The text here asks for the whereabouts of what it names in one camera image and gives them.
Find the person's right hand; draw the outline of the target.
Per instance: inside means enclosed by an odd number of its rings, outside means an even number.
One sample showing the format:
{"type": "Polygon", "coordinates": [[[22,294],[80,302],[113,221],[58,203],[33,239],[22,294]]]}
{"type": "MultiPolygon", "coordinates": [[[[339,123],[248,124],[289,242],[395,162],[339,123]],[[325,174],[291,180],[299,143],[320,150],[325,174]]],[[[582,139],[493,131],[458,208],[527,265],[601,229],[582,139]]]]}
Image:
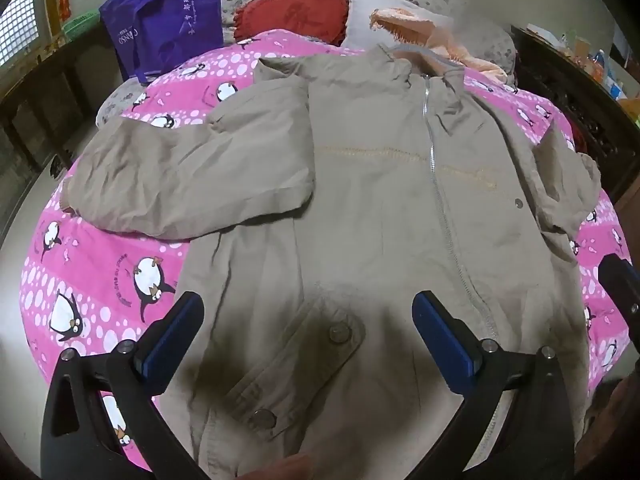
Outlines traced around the person's right hand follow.
{"type": "Polygon", "coordinates": [[[613,390],[576,448],[575,479],[639,479],[639,375],[613,390]]]}

